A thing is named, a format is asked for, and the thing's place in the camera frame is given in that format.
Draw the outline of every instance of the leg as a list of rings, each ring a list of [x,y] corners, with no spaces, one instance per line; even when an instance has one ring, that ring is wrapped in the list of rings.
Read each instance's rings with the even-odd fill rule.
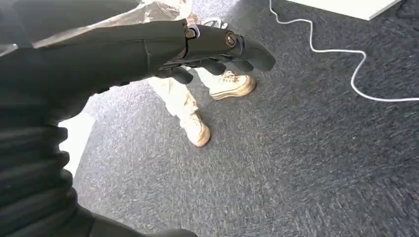
[[[180,126],[185,129],[189,140],[198,147],[205,145],[210,139],[210,129],[196,112],[198,105],[188,88],[173,78],[147,80],[166,103],[169,113],[180,119]]]

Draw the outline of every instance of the prosthetic hand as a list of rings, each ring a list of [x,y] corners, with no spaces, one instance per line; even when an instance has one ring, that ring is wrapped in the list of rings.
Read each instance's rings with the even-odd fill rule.
[[[192,76],[181,66],[221,74],[231,62],[243,71],[270,70],[260,44],[229,30],[186,21],[98,28],[49,45],[0,57],[0,236],[195,237],[185,230],[144,235],[78,205],[59,121],[78,114],[89,96],[150,76]]]

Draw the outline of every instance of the shoelace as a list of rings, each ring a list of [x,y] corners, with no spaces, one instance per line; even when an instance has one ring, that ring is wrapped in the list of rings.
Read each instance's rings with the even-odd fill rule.
[[[223,75],[222,75],[222,77],[221,77],[221,79],[223,80],[223,81],[226,81],[226,82],[237,82],[237,76],[236,75],[234,75],[234,73],[232,72],[232,71],[226,71]]]

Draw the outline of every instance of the sneaker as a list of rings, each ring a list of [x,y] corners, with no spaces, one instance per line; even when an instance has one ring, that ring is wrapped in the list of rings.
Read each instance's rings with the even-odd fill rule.
[[[256,80],[247,75],[236,76],[231,71],[226,71],[219,76],[218,83],[214,83],[209,89],[209,95],[214,100],[227,97],[245,96],[252,92],[256,87]]]
[[[185,129],[189,140],[197,147],[202,147],[210,140],[210,129],[197,113],[180,118],[180,126]]]

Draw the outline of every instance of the floor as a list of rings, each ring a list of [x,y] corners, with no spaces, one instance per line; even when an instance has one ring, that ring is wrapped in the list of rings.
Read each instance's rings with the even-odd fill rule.
[[[80,203],[141,232],[186,228],[201,237],[419,235],[419,104],[356,95],[356,55],[314,54],[308,26],[276,24],[268,1],[195,0],[203,17],[263,42],[278,60],[244,98],[190,89],[212,131],[203,148],[143,81],[95,95],[95,124],[75,177]],[[365,50],[357,86],[419,96],[415,4],[368,22],[283,0],[284,20],[315,23],[318,48]]]

